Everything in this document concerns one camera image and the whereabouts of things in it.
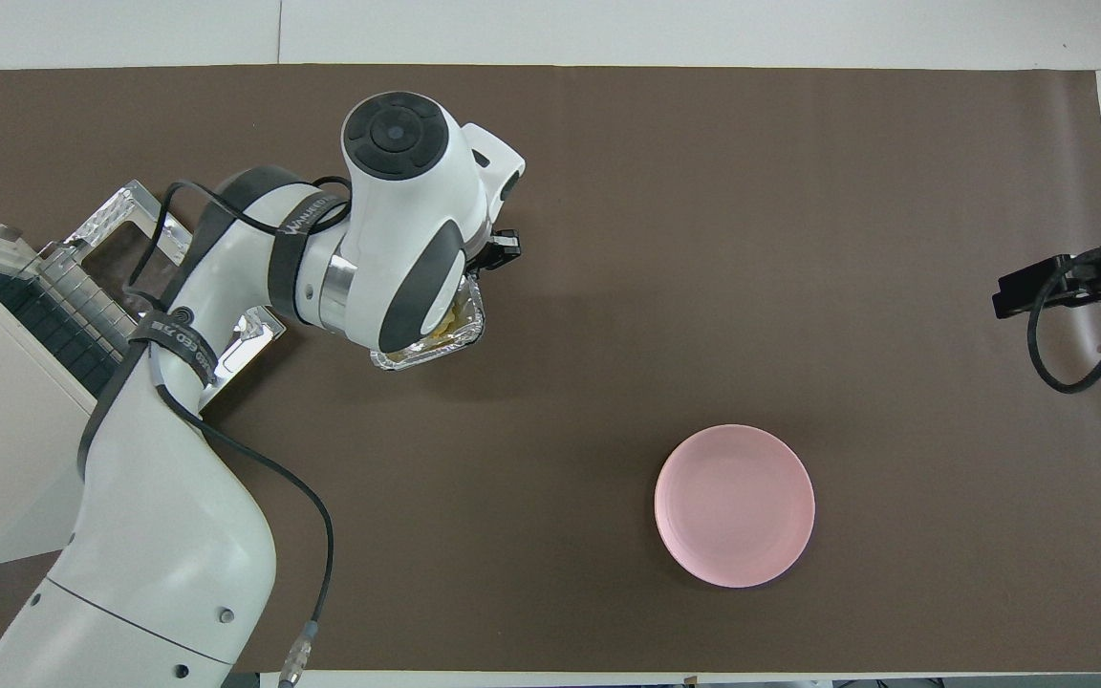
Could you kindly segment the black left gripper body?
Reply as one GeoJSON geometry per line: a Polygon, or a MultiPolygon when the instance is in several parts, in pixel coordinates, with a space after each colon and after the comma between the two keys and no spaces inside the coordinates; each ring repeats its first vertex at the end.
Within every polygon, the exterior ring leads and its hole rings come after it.
{"type": "Polygon", "coordinates": [[[523,245],[516,229],[499,229],[486,239],[484,247],[476,256],[467,261],[467,274],[471,277],[481,271],[490,271],[505,266],[523,254],[523,245]]]}

